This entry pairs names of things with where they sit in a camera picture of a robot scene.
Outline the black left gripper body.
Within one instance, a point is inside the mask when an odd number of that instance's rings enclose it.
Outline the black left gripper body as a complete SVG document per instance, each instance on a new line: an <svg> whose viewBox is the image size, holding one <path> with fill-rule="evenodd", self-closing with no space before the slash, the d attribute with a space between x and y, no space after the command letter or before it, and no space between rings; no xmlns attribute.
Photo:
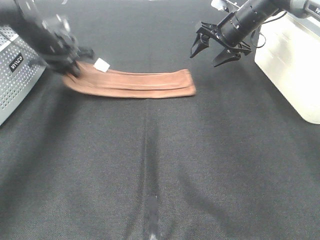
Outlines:
<svg viewBox="0 0 320 240"><path fill-rule="evenodd" d="M57 73L64 73L64 66L77 62L77 38L68 24L38 24L40 43L37 44L37 64Z"/></svg>

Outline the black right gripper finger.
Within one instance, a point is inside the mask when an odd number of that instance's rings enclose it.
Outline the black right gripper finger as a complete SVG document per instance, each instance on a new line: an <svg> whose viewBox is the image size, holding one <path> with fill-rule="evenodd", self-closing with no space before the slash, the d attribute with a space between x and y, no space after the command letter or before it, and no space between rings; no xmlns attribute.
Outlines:
<svg viewBox="0 0 320 240"><path fill-rule="evenodd" d="M201 51L209 47L210 47L210 37L203 33L198 33L190 49L190 58L191 59L194 58Z"/></svg>
<svg viewBox="0 0 320 240"><path fill-rule="evenodd" d="M224 49L212 60L212 65L214 67L218 67L225 63L238 61L240 59L241 59L241 54L239 52L232 52L229 49Z"/></svg>

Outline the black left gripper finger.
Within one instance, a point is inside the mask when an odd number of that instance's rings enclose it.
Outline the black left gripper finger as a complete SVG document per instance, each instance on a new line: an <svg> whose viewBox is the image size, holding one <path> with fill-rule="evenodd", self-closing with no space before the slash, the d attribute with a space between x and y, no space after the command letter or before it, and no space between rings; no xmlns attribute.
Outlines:
<svg viewBox="0 0 320 240"><path fill-rule="evenodd" d="M71 74L76 78L79 77L82 73L76 61L65 65L63 70L65 74Z"/></svg>
<svg viewBox="0 0 320 240"><path fill-rule="evenodd" d="M93 60L95 57L95 52L93 51L92 48L89 47L83 47L83 46L78 46L76 48L76 60L81 61L81 60Z"/></svg>

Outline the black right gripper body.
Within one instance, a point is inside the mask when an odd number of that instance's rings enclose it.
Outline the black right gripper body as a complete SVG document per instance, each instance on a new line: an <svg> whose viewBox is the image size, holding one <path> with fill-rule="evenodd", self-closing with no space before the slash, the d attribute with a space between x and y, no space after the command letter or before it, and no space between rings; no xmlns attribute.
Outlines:
<svg viewBox="0 0 320 240"><path fill-rule="evenodd" d="M225 49L248 55L252 52L249 44L244 42L248 35L240 25L235 12L229 13L218 24L199 21L196 25L196 35L204 34L217 41Z"/></svg>

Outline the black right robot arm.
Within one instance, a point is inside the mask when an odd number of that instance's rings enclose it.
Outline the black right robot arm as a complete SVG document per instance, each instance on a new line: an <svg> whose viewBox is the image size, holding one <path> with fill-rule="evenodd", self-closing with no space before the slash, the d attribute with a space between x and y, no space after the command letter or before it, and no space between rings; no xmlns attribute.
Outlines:
<svg viewBox="0 0 320 240"><path fill-rule="evenodd" d="M250 54L251 46L244 39L248 35L253 36L257 28L280 12L290 13L300 19L320 19L318 0L248 0L242 6L230 0L213 0L211 6L227 12L227 15L218 24L198 23L190 58L208 48L210 39L213 39L223 46L223 50L212 61L214 67L238 61L242 54Z"/></svg>

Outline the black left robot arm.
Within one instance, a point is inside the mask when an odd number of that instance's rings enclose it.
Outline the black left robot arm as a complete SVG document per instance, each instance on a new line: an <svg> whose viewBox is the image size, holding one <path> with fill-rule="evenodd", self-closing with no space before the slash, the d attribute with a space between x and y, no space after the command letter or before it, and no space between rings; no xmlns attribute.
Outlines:
<svg viewBox="0 0 320 240"><path fill-rule="evenodd" d="M38 55L30 66L46 67L58 74L81 75L78 61L93 59L94 51L79 46L68 19L54 15L44 18L34 0L2 0L0 25L9 26Z"/></svg>

